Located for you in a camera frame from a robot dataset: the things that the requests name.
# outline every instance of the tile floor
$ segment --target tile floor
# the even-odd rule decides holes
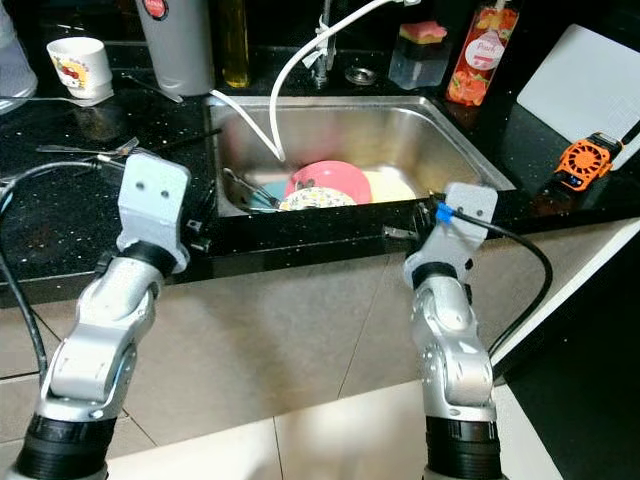
[[[559,265],[557,278],[570,278],[610,231],[576,230],[539,243]],[[478,275],[470,277],[486,342],[511,321],[519,308],[514,302],[538,288],[531,264],[504,249],[487,244],[474,268]],[[140,345],[111,455],[418,378],[402,261],[402,255],[380,256],[167,287],[156,324]],[[492,294],[500,288],[508,294]],[[73,324],[75,301],[36,310],[51,353]],[[0,310],[0,319],[3,467],[33,412],[37,379],[18,311]]]
[[[503,471],[562,480],[508,387],[495,392]],[[116,458],[114,480],[417,480],[427,461],[417,381]]]

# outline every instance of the thermos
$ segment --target thermos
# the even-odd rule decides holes
[[[207,0],[136,0],[158,85],[178,95],[213,89]]]

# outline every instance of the metal utensil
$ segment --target metal utensil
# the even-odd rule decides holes
[[[271,205],[273,208],[280,207],[280,200],[278,200],[276,197],[271,195],[266,189],[264,189],[260,185],[252,185],[251,183],[247,182],[244,178],[240,178],[235,173],[233,173],[233,170],[231,170],[230,168],[225,167],[222,169],[222,171],[226,176],[228,176],[231,180],[236,182],[238,185],[242,185],[243,187],[252,191],[256,195],[264,198],[269,203],[269,205]]]
[[[7,97],[5,95],[0,96],[0,100],[16,100],[19,102],[69,102],[79,107],[93,107],[101,102],[104,102],[107,98],[113,97],[113,91],[104,97],[99,98],[66,98],[66,97]]]
[[[148,84],[146,82],[143,82],[142,80],[138,80],[136,77],[134,77],[132,75],[129,75],[127,73],[121,74],[121,77],[122,78],[126,78],[128,80],[131,80],[132,82],[137,83],[138,85],[140,85],[141,87],[146,88],[147,90],[151,90],[153,92],[159,93],[163,97],[166,97],[169,100],[172,100],[172,101],[174,101],[176,103],[182,103],[184,101],[184,99],[180,95],[177,95],[177,94],[171,93],[171,92],[165,92],[161,88],[154,87],[153,85],[150,85],[150,84]]]
[[[133,137],[127,143],[120,145],[114,150],[88,150],[85,148],[68,147],[66,145],[40,145],[36,147],[36,152],[41,153],[95,153],[96,155],[107,155],[115,157],[124,157],[129,155],[131,150],[138,146],[140,141],[137,137]]]

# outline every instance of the pink plate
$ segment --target pink plate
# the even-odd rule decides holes
[[[305,187],[328,187],[346,193],[357,204],[371,202],[369,180],[350,163],[325,160],[298,170],[287,182],[285,197]]]

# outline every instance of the sink basin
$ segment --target sink basin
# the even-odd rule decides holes
[[[268,97],[235,97],[269,135]],[[310,163],[338,160],[399,176],[416,193],[442,192],[453,181],[514,188],[438,109],[423,97],[292,97],[278,101],[286,163],[240,116],[209,100],[221,216],[248,214],[251,192],[222,174],[259,185],[285,181]]]

